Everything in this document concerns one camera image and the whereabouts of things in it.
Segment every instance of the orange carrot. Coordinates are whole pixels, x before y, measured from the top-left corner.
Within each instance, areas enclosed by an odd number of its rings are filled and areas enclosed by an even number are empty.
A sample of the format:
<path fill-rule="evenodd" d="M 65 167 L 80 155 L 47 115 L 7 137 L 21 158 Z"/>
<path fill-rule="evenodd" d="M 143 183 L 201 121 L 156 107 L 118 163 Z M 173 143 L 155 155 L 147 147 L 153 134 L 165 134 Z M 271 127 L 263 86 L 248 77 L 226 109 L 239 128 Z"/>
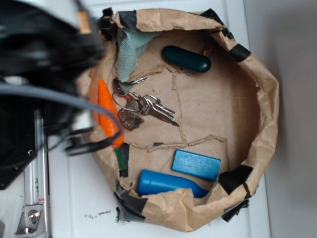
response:
<path fill-rule="evenodd" d="M 109 89 L 103 79 L 99 79 L 99 89 L 98 89 L 98 104 L 99 106 L 109 110 L 114 114 L 119 120 L 118 112 L 115 108 L 115 105 L 112 100 L 112 96 L 109 92 Z M 110 118 L 105 117 L 104 115 L 99 114 L 99 125 L 104 130 L 107 137 L 114 136 L 118 132 L 119 128 Z M 120 135 L 113 143 L 114 148 L 119 148 L 124 142 L 123 134 Z"/>

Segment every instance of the keys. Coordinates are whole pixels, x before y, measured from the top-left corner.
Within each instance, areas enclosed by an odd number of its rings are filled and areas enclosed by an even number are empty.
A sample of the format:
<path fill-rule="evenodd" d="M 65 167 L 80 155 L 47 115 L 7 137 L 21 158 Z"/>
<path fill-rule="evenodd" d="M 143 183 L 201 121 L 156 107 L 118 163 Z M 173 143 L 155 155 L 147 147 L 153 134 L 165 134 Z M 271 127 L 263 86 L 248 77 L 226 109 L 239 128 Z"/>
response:
<path fill-rule="evenodd" d="M 130 92 L 130 88 L 137 85 L 138 83 L 142 83 L 147 79 L 147 76 L 144 76 L 142 78 L 134 79 L 130 82 L 120 82 L 118 79 L 114 78 L 112 81 L 112 88 L 114 92 L 123 97 L 126 96 Z"/>
<path fill-rule="evenodd" d="M 171 109 L 165 108 L 160 104 L 160 100 L 152 95 L 145 95 L 141 97 L 137 93 L 133 93 L 134 96 L 138 98 L 137 102 L 139 103 L 139 108 L 142 111 L 142 115 L 151 115 L 156 117 L 159 120 L 170 123 L 173 126 L 179 126 L 179 124 L 172 119 L 175 112 Z"/>

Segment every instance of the toy carrot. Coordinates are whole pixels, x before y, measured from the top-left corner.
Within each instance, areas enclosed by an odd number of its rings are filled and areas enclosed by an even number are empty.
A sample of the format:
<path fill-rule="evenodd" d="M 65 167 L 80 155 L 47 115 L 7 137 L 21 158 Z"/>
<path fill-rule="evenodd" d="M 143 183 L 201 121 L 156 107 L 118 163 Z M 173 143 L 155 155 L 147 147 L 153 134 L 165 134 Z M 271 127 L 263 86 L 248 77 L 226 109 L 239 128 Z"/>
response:
<path fill-rule="evenodd" d="M 109 89 L 103 79 L 99 79 L 99 88 L 98 88 L 98 104 L 100 107 L 103 107 L 110 112 L 112 112 L 113 115 L 119 120 L 118 112 L 115 108 L 115 105 L 112 100 L 112 96 L 109 92 Z M 107 137 L 114 136 L 119 128 L 115 124 L 113 120 L 111 120 L 108 117 L 105 117 L 104 115 L 99 114 L 99 125 L 104 130 Z M 124 142 L 124 135 L 121 134 L 115 141 L 113 141 L 112 146 L 114 148 L 115 154 L 118 159 L 119 169 L 125 170 L 126 166 L 123 161 L 123 157 L 120 151 L 120 146 Z"/>

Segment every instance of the green cloth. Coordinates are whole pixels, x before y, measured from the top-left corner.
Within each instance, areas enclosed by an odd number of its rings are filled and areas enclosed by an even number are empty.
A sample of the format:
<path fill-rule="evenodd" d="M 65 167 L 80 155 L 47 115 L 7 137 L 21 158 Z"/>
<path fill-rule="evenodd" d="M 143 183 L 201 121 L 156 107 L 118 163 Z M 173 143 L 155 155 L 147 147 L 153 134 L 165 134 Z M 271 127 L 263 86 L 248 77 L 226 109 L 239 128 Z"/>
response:
<path fill-rule="evenodd" d="M 130 74 L 138 66 L 138 57 L 146 50 L 148 43 L 161 32 L 133 32 L 128 29 L 118 29 L 118 56 L 114 64 L 121 82 L 129 80 Z"/>

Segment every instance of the brown paper bag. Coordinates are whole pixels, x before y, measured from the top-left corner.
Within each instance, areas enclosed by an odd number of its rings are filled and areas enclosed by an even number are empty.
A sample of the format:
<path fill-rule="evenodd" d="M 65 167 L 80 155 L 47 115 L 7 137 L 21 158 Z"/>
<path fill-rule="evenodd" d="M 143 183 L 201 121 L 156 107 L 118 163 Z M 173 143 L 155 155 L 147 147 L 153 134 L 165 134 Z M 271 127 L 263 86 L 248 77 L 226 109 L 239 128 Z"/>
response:
<path fill-rule="evenodd" d="M 118 199 L 124 219 L 139 220 L 180 231 L 193 231 L 222 216 L 256 192 L 275 151 L 279 107 L 278 82 L 247 49 L 237 44 L 211 9 L 202 15 L 171 9 L 119 12 L 114 24 L 134 31 L 161 31 L 138 58 L 130 78 L 148 75 L 133 88 L 152 94 L 176 111 L 180 127 L 152 116 L 133 131 L 124 131 L 130 144 L 129 175 L 119 176 L 112 148 L 95 153 L 108 184 Z M 166 63 L 161 51 L 174 45 L 211 59 L 211 69 L 190 75 Z M 110 90 L 117 75 L 116 44 L 105 41 L 106 54 L 98 66 L 80 78 L 82 92 L 97 103 L 98 80 Z M 91 141 L 105 138 L 98 118 Z M 147 146 L 163 142 L 163 145 Z M 218 181 L 209 181 L 171 170 L 176 148 L 221 159 Z M 194 198 L 190 189 L 139 196 L 137 185 L 142 169 L 189 178 L 209 190 Z"/>

